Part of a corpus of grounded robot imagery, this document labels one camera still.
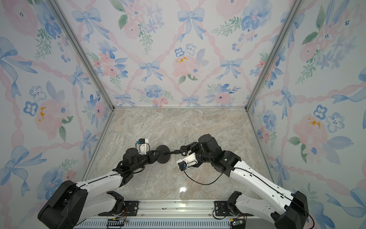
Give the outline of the black round stand base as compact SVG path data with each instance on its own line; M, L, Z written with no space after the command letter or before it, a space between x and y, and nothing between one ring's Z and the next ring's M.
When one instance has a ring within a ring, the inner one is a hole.
M170 160L170 149L166 145L160 145L156 148L155 158L160 164L165 164Z

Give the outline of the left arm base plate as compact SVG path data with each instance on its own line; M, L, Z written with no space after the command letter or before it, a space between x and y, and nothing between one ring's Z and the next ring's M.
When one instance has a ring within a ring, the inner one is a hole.
M140 202L137 200L125 201L121 207L113 208L112 211L103 212L98 214L98 216L137 216L138 207Z

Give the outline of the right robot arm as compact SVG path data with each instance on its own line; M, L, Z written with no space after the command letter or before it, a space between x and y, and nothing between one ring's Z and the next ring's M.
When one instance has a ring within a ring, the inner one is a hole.
M222 150L210 134L180 147L176 154L184 157L177 161L181 171L209 163L221 176L244 184L261 197L255 199L239 191L233 192L226 202L228 214L235 217L250 214L271 222L277 229L303 229L307 220L312 219L305 194L300 191L292 193L276 185L235 153Z

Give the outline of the black microphone stand pole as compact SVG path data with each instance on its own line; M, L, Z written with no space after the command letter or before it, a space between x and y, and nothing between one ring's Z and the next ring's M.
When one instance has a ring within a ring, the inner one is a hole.
M187 156L187 152L184 150L174 150L171 152L164 152L164 155L181 155L181 156Z

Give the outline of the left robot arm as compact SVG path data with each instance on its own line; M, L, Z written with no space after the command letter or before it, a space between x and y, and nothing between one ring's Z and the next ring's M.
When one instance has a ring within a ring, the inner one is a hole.
M146 165L157 161L162 151L139 154L130 148L109 173L81 182L63 182L38 213L38 220L49 229L72 229L99 214L124 215L124 198L115 189L126 185Z

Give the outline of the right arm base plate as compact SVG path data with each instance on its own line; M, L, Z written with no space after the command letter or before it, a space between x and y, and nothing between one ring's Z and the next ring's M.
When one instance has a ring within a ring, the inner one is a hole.
M214 218L218 218L218 219L224 219L224 218L239 218L239 217L252 217L252 214L248 214L248 213L240 213L240 214L235 214L233 213L227 204L227 201L225 200L216 200L214 201L214 208L213 208L213 217Z

